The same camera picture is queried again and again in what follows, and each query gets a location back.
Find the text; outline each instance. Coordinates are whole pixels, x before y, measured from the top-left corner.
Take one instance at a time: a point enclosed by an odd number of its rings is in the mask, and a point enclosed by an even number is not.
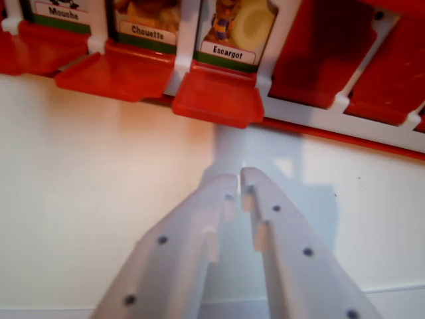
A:
[[[163,40],[164,36],[162,33],[159,33],[157,31],[148,31],[145,29],[140,29],[137,25],[134,25],[131,27],[131,31],[137,35],[144,35],[145,37],[151,37],[153,39],[160,39]]]
[[[230,58],[242,58],[242,53],[236,53],[233,51],[229,51],[229,50],[225,50],[225,49],[220,49],[218,48],[216,45],[214,46],[214,53],[218,53],[218,54],[222,54],[225,56],[229,56]]]
[[[56,15],[58,17],[64,17],[64,18],[78,20],[78,15],[75,14],[75,13],[72,13],[71,11],[61,11],[61,10],[57,10],[56,8],[49,7],[48,12],[51,15]]]

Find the escargot label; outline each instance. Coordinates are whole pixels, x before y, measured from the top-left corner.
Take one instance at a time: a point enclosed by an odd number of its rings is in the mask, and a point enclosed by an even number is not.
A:
[[[77,33],[90,33],[88,0],[29,0],[23,3],[27,20]]]
[[[268,0],[205,0],[194,59],[256,72],[276,10]]]
[[[180,0],[115,0],[117,40],[162,53],[175,53]]]

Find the chouette label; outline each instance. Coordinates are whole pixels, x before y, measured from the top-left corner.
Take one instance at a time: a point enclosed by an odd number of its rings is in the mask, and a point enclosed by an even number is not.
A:
[[[162,53],[176,53],[180,3],[178,0],[116,0],[117,40]]]

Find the plastic slot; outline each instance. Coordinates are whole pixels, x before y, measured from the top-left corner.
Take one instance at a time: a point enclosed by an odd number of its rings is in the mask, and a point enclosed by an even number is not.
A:
[[[425,2],[423,0],[360,0],[374,7],[394,11],[404,17],[425,21]]]
[[[19,35],[0,35],[0,73],[51,74],[84,56],[88,37],[22,21]]]
[[[159,98],[173,74],[175,55],[108,40],[95,53],[55,76],[56,85],[128,102]]]
[[[173,101],[173,112],[217,124],[246,128],[261,122],[264,109],[255,74],[194,62]]]
[[[401,125],[425,100],[425,23],[401,18],[353,87],[345,113]]]
[[[374,9],[356,0],[304,0],[280,53],[269,96],[332,105],[377,34]]]

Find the white wall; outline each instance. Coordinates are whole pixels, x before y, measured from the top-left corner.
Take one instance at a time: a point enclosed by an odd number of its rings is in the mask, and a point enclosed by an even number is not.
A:
[[[0,76],[0,308],[93,308],[132,245],[199,182],[263,169],[363,290],[425,284],[422,162],[236,130]],[[248,214],[225,230],[205,302],[265,297]]]

